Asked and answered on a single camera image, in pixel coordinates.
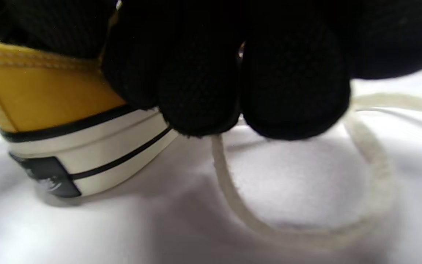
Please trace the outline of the person's right hand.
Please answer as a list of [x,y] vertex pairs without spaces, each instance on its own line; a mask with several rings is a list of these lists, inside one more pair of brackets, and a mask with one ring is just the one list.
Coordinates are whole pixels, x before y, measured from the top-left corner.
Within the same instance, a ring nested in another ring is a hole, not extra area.
[[126,0],[103,72],[181,134],[301,140],[346,112],[350,81],[422,70],[422,0]]

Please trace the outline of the person's left hand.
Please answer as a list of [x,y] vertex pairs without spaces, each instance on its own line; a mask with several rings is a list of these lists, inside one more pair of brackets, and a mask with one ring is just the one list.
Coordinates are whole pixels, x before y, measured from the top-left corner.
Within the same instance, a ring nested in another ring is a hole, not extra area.
[[0,0],[0,43],[97,57],[115,0]]

